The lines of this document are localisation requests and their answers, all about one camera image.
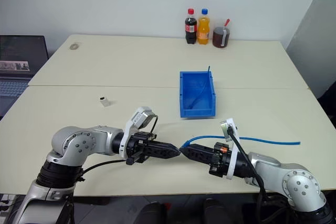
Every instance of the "bottle label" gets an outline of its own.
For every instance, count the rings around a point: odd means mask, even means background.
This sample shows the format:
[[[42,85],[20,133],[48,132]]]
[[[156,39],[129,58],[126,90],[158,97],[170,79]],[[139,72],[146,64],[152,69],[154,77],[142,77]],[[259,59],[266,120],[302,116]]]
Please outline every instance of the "bottle label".
[[[209,39],[209,33],[198,33],[198,39]]]
[[[197,26],[185,25],[185,31],[188,33],[194,33],[197,31]]]

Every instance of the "wire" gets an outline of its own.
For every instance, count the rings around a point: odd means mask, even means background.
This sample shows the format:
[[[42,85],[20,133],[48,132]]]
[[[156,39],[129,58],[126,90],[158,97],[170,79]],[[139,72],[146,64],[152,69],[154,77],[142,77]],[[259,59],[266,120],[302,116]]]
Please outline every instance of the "wire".
[[[194,137],[188,141],[186,141],[182,147],[187,147],[188,145],[190,145],[191,142],[198,140],[198,139],[202,139],[202,138],[221,138],[224,139],[223,136],[212,136],[212,135],[207,135],[207,136],[197,136]],[[299,145],[301,144],[301,142],[275,142],[275,141],[269,141],[269,140],[263,140],[260,138],[254,138],[254,137],[240,137],[240,139],[242,140],[252,140],[252,141],[257,141],[257,142],[261,142],[261,143],[266,143],[266,144],[279,144],[279,145]]]
[[[74,201],[71,202],[70,224],[75,224],[75,205]]]
[[[283,212],[288,210],[288,206],[287,206],[287,202],[285,201],[285,206],[278,209],[277,211],[275,211],[273,214],[271,214],[269,217],[267,217],[266,219],[262,220],[261,219],[261,205],[262,205],[262,201],[263,201],[263,196],[262,194],[259,193],[258,195],[258,199],[257,199],[257,210],[256,210],[256,216],[257,216],[257,220],[258,223],[260,224],[268,224],[270,223],[272,220],[274,220],[277,216],[279,216],[280,214],[282,214]]]
[[[18,209],[15,210],[15,211],[12,211],[7,219],[7,223],[13,223],[14,221],[14,218],[15,218],[15,215],[17,213]]]
[[[1,203],[4,203],[4,204],[8,204],[9,203],[9,194],[7,194],[7,199],[2,199],[0,200]]]
[[[82,176],[83,176],[85,173],[87,173],[88,171],[90,171],[90,170],[92,170],[92,169],[95,169],[95,168],[97,168],[97,167],[99,167],[99,166],[102,166],[102,165],[108,165],[108,164],[113,164],[113,163],[120,163],[120,162],[124,162],[124,161],[125,161],[125,160],[120,159],[120,160],[107,161],[107,162],[99,163],[99,164],[97,164],[97,165],[93,165],[93,166],[87,168],[86,170],[84,170],[84,171],[82,172]]]
[[[10,204],[10,205],[1,205],[0,206],[0,211],[6,211],[9,207],[12,207],[12,206],[14,206],[14,205],[16,205],[18,203],[21,203],[22,201],[23,200],[19,200],[19,201],[15,202],[13,204]]]
[[[154,131],[154,128],[155,128],[155,126],[156,126],[156,123],[157,123],[157,120],[159,119],[159,116],[155,116],[156,118],[155,118],[155,122],[154,122],[154,124],[153,124],[153,127],[152,127],[152,129],[151,129],[151,133],[153,133],[153,131]]]
[[[254,178],[256,179],[256,181],[258,183],[258,186],[260,187],[260,193],[262,193],[262,195],[265,198],[268,198],[267,194],[266,194],[265,187],[264,187],[264,181],[262,180],[262,178],[260,177],[260,175],[257,173],[256,169],[254,168],[253,164],[251,163],[251,161],[248,158],[247,154],[245,153],[244,149],[242,148],[242,146],[240,145],[240,143],[238,142],[238,140],[234,136],[232,127],[229,127],[227,129],[227,133],[232,138],[233,142],[236,144],[238,150],[240,151],[240,153],[242,154],[243,158],[247,162],[247,165],[249,166],[249,168],[253,172]]]
[[[208,84],[208,81],[206,80],[205,83],[204,83],[202,91],[195,98],[195,100],[189,105],[189,107],[188,107],[189,110],[191,110],[195,106],[195,104],[197,103],[198,99],[202,96],[202,94],[204,93],[204,90],[205,90],[207,84]]]

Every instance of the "laptop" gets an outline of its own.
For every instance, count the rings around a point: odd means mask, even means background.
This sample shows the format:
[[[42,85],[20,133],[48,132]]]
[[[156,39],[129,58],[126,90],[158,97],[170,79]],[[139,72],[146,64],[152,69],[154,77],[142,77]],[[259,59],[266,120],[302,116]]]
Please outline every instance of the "laptop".
[[[44,36],[0,35],[0,119],[48,58]]]

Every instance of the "orange soda bottle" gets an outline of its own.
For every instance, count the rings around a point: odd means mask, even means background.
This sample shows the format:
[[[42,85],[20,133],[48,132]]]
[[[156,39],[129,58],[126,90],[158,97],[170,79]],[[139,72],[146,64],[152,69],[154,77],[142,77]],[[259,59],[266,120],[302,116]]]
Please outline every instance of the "orange soda bottle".
[[[197,31],[197,40],[199,44],[207,44],[209,41],[209,22],[210,19],[207,17],[208,9],[202,9],[203,16],[199,18],[198,23],[200,24]]]

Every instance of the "black cable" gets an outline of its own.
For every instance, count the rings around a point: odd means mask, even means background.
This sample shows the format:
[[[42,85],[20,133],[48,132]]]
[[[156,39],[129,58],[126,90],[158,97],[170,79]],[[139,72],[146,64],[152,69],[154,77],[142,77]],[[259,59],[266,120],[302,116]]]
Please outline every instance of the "black cable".
[[[289,219],[290,219],[290,213],[289,213],[289,211],[287,211],[286,212],[286,224],[288,224],[289,223]]]
[[[70,224],[75,224],[75,205],[72,201],[71,213],[70,213]]]
[[[18,203],[21,203],[23,200],[19,200],[13,204],[10,204],[10,205],[2,205],[0,206],[0,211],[7,211],[9,207],[12,207],[13,205],[16,205]]]
[[[2,199],[0,202],[8,204],[9,203],[9,194],[7,194],[7,199]]]
[[[120,160],[107,161],[107,162],[99,163],[99,164],[97,164],[97,165],[93,165],[93,166],[87,168],[86,170],[84,170],[84,171],[82,172],[82,176],[83,176],[85,173],[87,173],[88,171],[90,171],[90,170],[92,170],[92,169],[95,169],[95,168],[97,168],[97,167],[99,167],[99,166],[102,166],[102,165],[108,165],[108,164],[113,164],[113,163],[119,163],[119,162],[124,162],[124,161],[125,161],[125,160],[120,159]]]
[[[256,179],[259,187],[260,187],[260,191],[259,191],[259,195],[258,195],[258,199],[257,199],[257,210],[256,210],[258,223],[260,223],[260,224],[270,223],[278,215],[280,215],[281,213],[283,213],[284,211],[286,211],[288,209],[287,198],[285,196],[282,196],[282,195],[267,196],[264,181],[263,181],[262,177],[257,173],[255,167],[251,163],[251,161],[248,158],[247,154],[245,153],[244,149],[242,148],[240,143],[237,141],[236,137],[234,136],[234,131],[233,131],[232,127],[228,127],[227,133],[232,138],[233,142],[236,144],[238,150],[240,151],[243,158],[247,162],[249,168],[252,170],[253,175],[254,175],[254,177],[255,177],[255,179]],[[284,201],[284,202],[282,202],[282,203],[284,203],[284,207],[280,208],[279,210],[274,212],[272,215],[270,215],[266,219],[261,220],[260,214],[261,214],[261,205],[262,205],[263,198],[265,198],[266,202],[272,202],[273,201],[273,202],[281,203],[282,201]]]
[[[7,222],[6,223],[13,223],[15,215],[17,214],[18,209],[15,211],[12,211],[10,215],[8,216]]]
[[[155,122],[154,122],[154,124],[153,124],[153,127],[152,127],[152,129],[151,129],[151,133],[153,133],[154,128],[155,128],[156,123],[157,123],[157,120],[159,119],[159,117],[158,117],[157,115],[156,115],[155,117],[156,117],[156,118],[155,118]]]
[[[265,190],[265,187],[264,187],[264,181],[262,180],[262,178],[260,177],[260,175],[257,173],[256,169],[254,168],[253,164],[251,163],[251,161],[248,158],[247,154],[245,153],[244,149],[242,148],[242,146],[238,142],[237,138],[234,136],[234,131],[233,131],[232,127],[228,127],[227,133],[232,138],[233,142],[236,144],[238,150],[240,151],[240,153],[242,154],[243,158],[247,162],[247,165],[249,166],[249,168],[252,170],[253,175],[254,175],[254,177],[255,177],[255,179],[256,179],[256,181],[258,183],[258,186],[260,188],[260,192],[262,193],[262,195],[266,199],[268,199],[267,194],[266,194],[266,190]]]

